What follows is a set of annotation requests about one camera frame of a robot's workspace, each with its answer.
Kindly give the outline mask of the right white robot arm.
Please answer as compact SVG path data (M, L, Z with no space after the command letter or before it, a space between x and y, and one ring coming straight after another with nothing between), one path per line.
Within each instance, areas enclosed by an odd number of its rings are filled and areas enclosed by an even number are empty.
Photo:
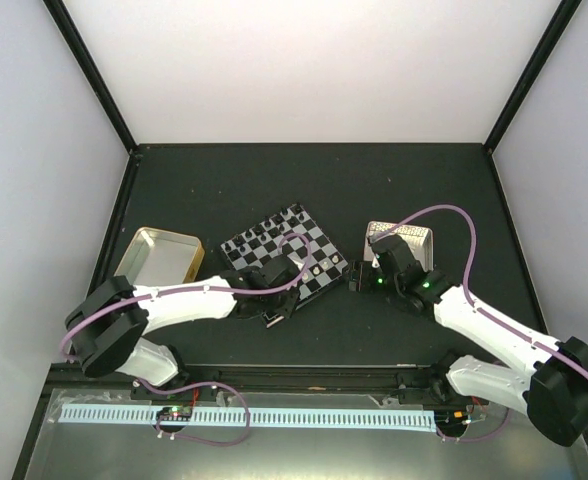
M532 330L454 284L439 270L426 270L404 239L381 237L373 258L349 264L348 287L383 293L403 310L432 318L496 359L462 356L428 379L431 396L450 403L479 397L528 417L548 440L569 447L588 429L588 344L561 341Z

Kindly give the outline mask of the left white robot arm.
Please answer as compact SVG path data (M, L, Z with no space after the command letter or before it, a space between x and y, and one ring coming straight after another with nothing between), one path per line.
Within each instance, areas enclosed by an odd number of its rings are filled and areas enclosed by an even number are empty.
M88 378L112 373L135 377L167 399L181 397L189 376L176 350L146 336L196 320L246 319L293 313L306 265L286 255L262 267L224 271L206 280L167 287L131 284L124 276L104 282L66 318L64 346Z

